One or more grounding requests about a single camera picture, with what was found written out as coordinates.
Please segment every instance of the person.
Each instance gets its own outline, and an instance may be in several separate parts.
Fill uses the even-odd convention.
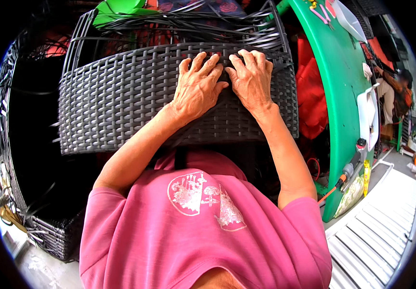
[[[85,288],[328,288],[332,261],[316,188],[270,97],[273,64],[244,49],[226,67],[263,130],[280,178],[278,207],[227,157],[189,150],[144,170],[178,129],[228,87],[205,52],[181,61],[174,99],[104,165],[89,195],[80,246]]]
[[[373,67],[382,76],[377,82],[378,99],[383,98],[383,114],[381,123],[395,124],[407,114],[412,105],[412,74],[403,69],[397,74],[397,80],[378,66]]]

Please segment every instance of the red fabric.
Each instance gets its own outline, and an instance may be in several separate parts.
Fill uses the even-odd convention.
[[[369,39],[368,43],[372,47],[373,53],[387,66],[389,66],[392,70],[394,70],[394,66],[392,65],[392,62],[388,60],[386,55],[384,54],[383,50],[381,49],[380,43],[378,42],[378,39],[374,37],[373,39]],[[364,50],[365,56],[367,56],[368,59],[374,59],[373,55],[368,51],[366,45],[364,43],[361,43],[362,49]]]
[[[327,101],[319,68],[309,41],[298,38],[298,72],[296,73],[298,95],[299,132],[312,140],[328,124]]]

